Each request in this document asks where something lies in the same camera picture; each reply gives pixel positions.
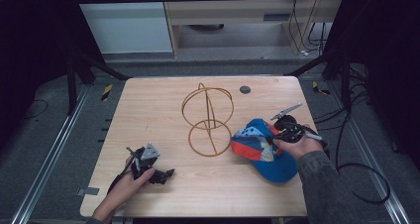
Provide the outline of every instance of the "wire hat stand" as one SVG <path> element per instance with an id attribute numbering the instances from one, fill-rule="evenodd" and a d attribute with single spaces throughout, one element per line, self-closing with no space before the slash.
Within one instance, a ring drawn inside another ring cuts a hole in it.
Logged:
<path id="1" fill-rule="evenodd" d="M 231 111 L 230 114 L 228 115 L 228 117 L 224 120 L 218 120 L 216 119 L 216 114 L 215 114 L 215 107 L 214 107 L 214 101 L 212 101 L 210 94 L 214 93 L 214 92 L 220 92 L 221 94 L 224 94 L 230 101 L 231 103 Z M 186 106 L 188 104 L 188 102 L 190 102 L 193 98 L 197 98 L 197 95 L 205 95 L 205 107 L 206 107 L 206 119 L 203 119 L 201 121 L 198 122 L 191 122 L 190 120 L 188 120 L 187 116 L 185 115 L 185 109 Z M 225 129 L 228 131 L 229 133 L 229 138 L 232 137 L 232 132 L 229 129 L 229 127 L 226 125 L 229 120 L 232 118 L 233 114 L 234 114 L 234 102 L 232 99 L 232 95 L 231 93 L 223 88 L 216 88 L 216 87 L 206 87 L 203 83 L 199 83 L 198 84 L 198 89 L 192 91 L 191 93 L 189 93 L 185 99 L 182 102 L 182 107 L 181 107 L 181 111 L 182 111 L 182 116 L 185 119 L 185 121 L 191 125 L 191 130 L 189 131 L 188 134 L 188 143 L 189 146 L 191 147 L 191 149 L 197 153 L 200 156 L 203 157 L 217 157 L 221 154 L 223 154 L 224 152 L 226 152 L 229 149 L 229 143 L 226 143 L 226 146 L 217 146 L 217 142 L 216 139 L 213 137 L 214 135 L 214 131 L 216 129 L 220 129 L 222 127 L 225 127 Z M 211 152 L 210 151 L 199 151 L 200 149 L 197 148 L 197 146 L 193 145 L 192 142 L 192 133 L 194 130 L 203 130 L 207 133 L 208 139 L 210 141 L 211 144 Z"/>

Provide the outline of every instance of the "wall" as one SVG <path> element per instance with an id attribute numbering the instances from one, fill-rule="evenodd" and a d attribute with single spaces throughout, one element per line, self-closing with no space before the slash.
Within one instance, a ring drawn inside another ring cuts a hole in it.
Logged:
<path id="1" fill-rule="evenodd" d="M 162 3 L 80 7 L 103 55 L 172 53 Z"/>

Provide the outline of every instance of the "cap brim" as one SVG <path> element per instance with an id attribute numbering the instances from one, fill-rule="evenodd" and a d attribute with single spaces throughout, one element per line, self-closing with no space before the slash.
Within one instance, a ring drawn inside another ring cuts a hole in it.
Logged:
<path id="1" fill-rule="evenodd" d="M 297 174 L 296 160 L 285 151 L 273 162 L 251 162 L 260 174 L 271 182 L 286 182 Z"/>

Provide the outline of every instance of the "baseball cap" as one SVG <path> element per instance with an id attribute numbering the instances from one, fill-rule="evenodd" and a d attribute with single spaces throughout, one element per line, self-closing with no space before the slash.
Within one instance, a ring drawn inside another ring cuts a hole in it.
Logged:
<path id="1" fill-rule="evenodd" d="M 232 151 L 251 161 L 260 174 L 271 182 L 286 182 L 297 174 L 296 160 L 272 142 L 279 132 L 261 118 L 253 119 L 232 136 Z"/>

